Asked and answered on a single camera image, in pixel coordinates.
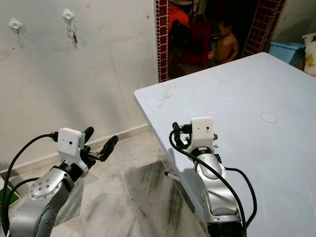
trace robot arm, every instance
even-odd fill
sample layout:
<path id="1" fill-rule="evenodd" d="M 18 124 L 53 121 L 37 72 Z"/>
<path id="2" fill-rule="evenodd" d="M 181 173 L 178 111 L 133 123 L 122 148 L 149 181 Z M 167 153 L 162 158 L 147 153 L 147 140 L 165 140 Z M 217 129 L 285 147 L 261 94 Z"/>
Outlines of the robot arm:
<path id="1" fill-rule="evenodd" d="M 174 140 L 178 151 L 185 150 L 189 154 L 201 160 L 223 179 L 226 178 L 226 169 L 221 164 L 221 159 L 215 153 L 213 141 L 217 139 L 214 134 L 213 119 L 209 117 L 193 118 L 191 124 L 178 126 L 173 124 Z M 180 133 L 188 134 L 187 144 L 180 143 Z M 203 207 L 205 222 L 209 234 L 212 237 L 244 237 L 245 226 L 237 205 L 236 198 L 226 184 L 207 167 L 193 160 L 196 171 L 196 182 L 200 190 L 200 202 Z"/>
<path id="2" fill-rule="evenodd" d="M 105 161 L 118 142 L 113 136 L 99 153 L 84 144 L 93 133 L 89 127 L 84 133 L 61 128 L 55 133 L 60 166 L 54 166 L 31 186 L 27 199 L 11 218 L 12 237 L 49 237 L 60 208 L 66 203 L 74 182 L 85 177 L 96 160 Z"/>

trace white table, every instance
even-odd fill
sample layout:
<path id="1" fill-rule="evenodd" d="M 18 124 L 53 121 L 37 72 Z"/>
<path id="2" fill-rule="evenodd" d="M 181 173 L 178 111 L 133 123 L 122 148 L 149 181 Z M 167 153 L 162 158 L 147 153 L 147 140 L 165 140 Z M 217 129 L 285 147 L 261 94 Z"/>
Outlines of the white table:
<path id="1" fill-rule="evenodd" d="M 248 236 L 316 235 L 315 78 L 260 53 L 139 89 L 135 98 L 202 220 L 193 163 L 168 136 L 174 121 L 211 116 L 223 164 L 243 170 L 255 189 L 258 213 Z M 248 218 L 248 187 L 234 172 L 228 181 Z"/>

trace circular mark on table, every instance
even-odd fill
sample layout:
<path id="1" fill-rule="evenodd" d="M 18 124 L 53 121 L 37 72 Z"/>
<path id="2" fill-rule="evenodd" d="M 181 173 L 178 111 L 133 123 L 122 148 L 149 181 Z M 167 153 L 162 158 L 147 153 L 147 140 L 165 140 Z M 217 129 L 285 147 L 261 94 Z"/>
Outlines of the circular mark on table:
<path id="1" fill-rule="evenodd" d="M 266 122 L 276 122 L 277 121 L 277 118 L 273 114 L 270 114 L 268 112 L 262 113 L 261 118 Z"/>

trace shirtless child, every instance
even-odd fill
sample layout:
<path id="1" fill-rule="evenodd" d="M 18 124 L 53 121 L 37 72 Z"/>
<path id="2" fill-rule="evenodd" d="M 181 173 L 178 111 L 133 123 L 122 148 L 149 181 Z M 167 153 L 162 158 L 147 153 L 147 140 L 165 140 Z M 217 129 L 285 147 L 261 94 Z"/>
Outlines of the shirtless child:
<path id="1" fill-rule="evenodd" d="M 211 61 L 209 66 L 217 66 L 224 63 L 232 62 L 236 59 L 239 52 L 239 44 L 232 33 L 232 26 L 228 22 L 222 20 L 218 24 L 220 39 L 217 46 L 208 53 L 207 58 Z"/>

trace blue plastic bin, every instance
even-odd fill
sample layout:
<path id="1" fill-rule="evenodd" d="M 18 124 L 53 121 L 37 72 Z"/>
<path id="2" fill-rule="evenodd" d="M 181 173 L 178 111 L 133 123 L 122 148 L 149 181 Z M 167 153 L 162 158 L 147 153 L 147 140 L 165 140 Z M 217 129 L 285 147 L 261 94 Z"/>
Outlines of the blue plastic bin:
<path id="1" fill-rule="evenodd" d="M 305 46 L 300 43 L 273 41 L 270 46 L 269 54 L 294 67 L 304 57 Z"/>

